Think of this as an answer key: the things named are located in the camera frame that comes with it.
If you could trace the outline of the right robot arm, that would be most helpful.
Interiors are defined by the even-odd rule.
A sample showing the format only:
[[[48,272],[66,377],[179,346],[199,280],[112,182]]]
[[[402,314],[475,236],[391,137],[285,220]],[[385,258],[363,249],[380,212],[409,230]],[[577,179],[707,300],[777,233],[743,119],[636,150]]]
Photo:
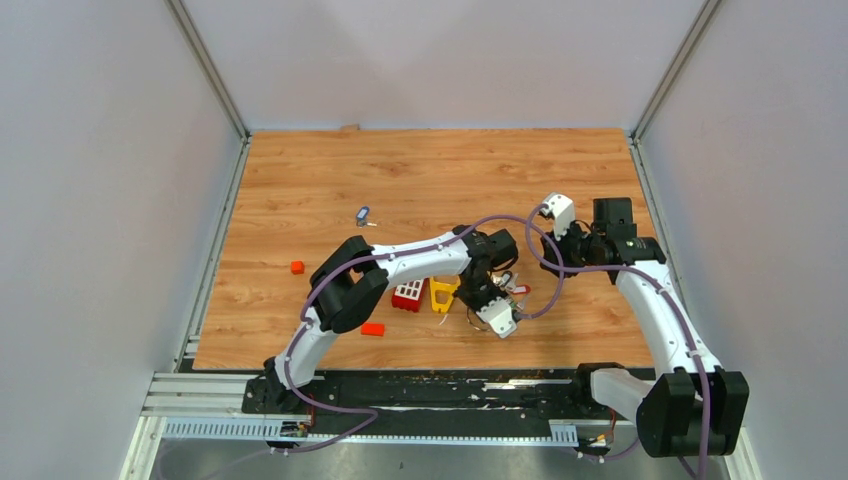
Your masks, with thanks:
[[[647,383],[615,362],[581,364],[571,403],[584,417],[607,408],[632,421],[654,458],[727,456],[737,446],[750,389],[724,368],[697,333],[668,278],[659,242],[638,231],[628,197],[593,202],[583,226],[574,202],[551,193],[537,213],[553,228],[540,265],[554,274],[604,272],[634,313],[654,363]]]

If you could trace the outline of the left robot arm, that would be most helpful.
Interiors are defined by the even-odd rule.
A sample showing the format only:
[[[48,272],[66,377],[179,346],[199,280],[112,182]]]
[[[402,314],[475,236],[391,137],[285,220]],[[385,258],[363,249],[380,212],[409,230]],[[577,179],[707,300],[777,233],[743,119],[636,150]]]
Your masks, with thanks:
[[[516,242],[460,225],[432,238],[401,245],[371,245],[350,237],[318,268],[289,345],[265,363],[273,379],[268,400],[283,413],[298,411],[306,384],[335,340],[364,325],[384,294],[412,281],[456,276],[456,297],[500,338],[517,328],[518,312],[507,290],[491,278],[495,267],[518,257]]]

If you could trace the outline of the large metal keyring with tags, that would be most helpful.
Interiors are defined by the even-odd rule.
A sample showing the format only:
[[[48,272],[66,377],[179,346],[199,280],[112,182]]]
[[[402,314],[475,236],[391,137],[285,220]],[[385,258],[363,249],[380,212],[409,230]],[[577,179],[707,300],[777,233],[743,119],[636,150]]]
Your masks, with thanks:
[[[513,317],[518,326],[518,315],[525,309],[527,298],[531,293],[531,287],[527,284],[518,283],[518,274],[513,273],[510,270],[490,274],[495,284],[507,292],[506,299],[512,304]],[[476,311],[468,308],[466,308],[466,322],[476,331],[492,332],[489,327],[478,318]]]

